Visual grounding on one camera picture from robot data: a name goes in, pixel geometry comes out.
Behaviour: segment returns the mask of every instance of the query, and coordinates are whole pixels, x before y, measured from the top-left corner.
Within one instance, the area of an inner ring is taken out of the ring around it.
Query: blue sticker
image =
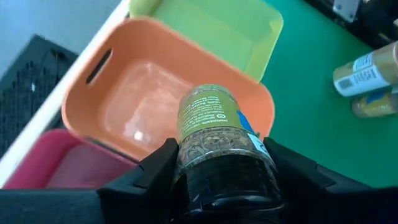
[[[368,96],[368,98],[366,99],[366,104],[371,104],[371,103],[375,102],[376,100],[380,100],[381,98],[383,98],[384,94],[385,93],[383,91],[370,94]]]
[[[242,114],[240,110],[236,111],[237,114],[239,115],[239,121],[242,124],[242,127],[252,133],[254,133],[254,130],[251,128],[249,121],[246,119],[246,117]]]

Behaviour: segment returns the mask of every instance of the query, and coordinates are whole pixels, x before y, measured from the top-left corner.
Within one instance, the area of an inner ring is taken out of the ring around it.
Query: green table surface
[[[333,71],[372,51],[303,0],[267,0],[284,28],[263,84],[275,101],[270,136],[373,187],[398,184],[398,117],[360,119],[334,91]]]

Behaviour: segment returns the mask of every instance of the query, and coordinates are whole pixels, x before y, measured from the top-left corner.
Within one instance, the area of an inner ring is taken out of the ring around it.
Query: spice bottle
[[[398,83],[398,42],[336,68],[333,81],[343,96],[354,96]]]
[[[360,118],[380,117],[398,112],[398,93],[379,91],[353,99],[353,113]]]
[[[186,186],[188,211],[283,205],[275,164],[227,89],[194,88],[181,101],[177,125],[175,185]]]

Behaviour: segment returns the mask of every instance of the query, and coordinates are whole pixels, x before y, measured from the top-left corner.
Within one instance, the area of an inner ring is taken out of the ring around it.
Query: orange plastic basket
[[[149,18],[113,30],[69,89],[62,118],[75,134],[142,160],[177,138],[180,100],[206,83],[229,89],[254,130],[269,134],[267,88]]]

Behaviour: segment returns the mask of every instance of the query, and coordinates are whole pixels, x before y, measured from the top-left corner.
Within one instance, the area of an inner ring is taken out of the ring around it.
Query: pink plastic basket
[[[54,129],[39,138],[3,188],[98,188],[135,166],[67,130]]]

